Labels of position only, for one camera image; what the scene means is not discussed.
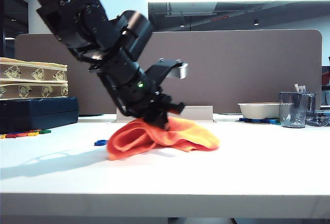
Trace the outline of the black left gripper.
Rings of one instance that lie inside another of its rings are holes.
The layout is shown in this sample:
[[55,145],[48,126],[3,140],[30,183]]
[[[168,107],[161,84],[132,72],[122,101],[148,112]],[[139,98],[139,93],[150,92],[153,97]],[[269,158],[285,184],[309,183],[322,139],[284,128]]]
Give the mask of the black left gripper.
[[160,59],[144,71],[137,62],[113,59],[99,73],[123,115],[143,117],[144,122],[165,131],[170,129],[167,112],[178,115],[185,107],[182,102],[172,103],[171,96],[162,93],[161,83],[168,76],[183,79],[185,63]]

